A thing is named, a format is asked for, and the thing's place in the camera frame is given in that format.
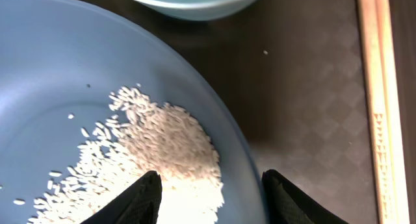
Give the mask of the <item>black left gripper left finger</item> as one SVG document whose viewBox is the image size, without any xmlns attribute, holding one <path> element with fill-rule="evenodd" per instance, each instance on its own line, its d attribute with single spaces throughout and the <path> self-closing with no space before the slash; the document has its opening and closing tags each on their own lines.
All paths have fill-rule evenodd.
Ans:
<svg viewBox="0 0 416 224">
<path fill-rule="evenodd" d="M 156 224 L 162 190 L 161 176 L 148 171 L 82 224 Z"/>
</svg>

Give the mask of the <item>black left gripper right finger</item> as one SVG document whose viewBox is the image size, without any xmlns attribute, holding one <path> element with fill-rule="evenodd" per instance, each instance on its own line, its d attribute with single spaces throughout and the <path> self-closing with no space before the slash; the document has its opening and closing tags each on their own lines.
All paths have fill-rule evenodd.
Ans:
<svg viewBox="0 0 416 224">
<path fill-rule="evenodd" d="M 261 182 L 271 224 L 347 224 L 274 169 Z"/>
</svg>

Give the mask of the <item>pile of white rice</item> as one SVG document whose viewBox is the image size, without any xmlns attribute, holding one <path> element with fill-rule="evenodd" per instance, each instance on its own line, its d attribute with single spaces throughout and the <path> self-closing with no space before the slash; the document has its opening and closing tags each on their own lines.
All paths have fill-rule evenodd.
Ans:
<svg viewBox="0 0 416 224">
<path fill-rule="evenodd" d="M 198 120 L 136 87 L 110 98 L 114 114 L 84 134 L 67 176 L 51 174 L 28 222 L 80 223 L 151 170 L 161 176 L 159 223 L 217 222 L 224 204 L 220 157 Z"/>
</svg>

